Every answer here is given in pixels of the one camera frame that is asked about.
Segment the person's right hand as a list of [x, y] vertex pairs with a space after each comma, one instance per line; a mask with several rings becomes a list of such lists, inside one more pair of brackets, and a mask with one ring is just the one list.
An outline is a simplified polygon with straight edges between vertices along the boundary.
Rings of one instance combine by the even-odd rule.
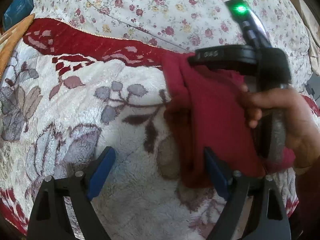
[[248, 114], [250, 128], [256, 128], [263, 110], [283, 111], [286, 125], [286, 147], [295, 154], [295, 168], [309, 168], [319, 159], [319, 130], [305, 99], [293, 88], [275, 88], [251, 93], [244, 83], [241, 102]]

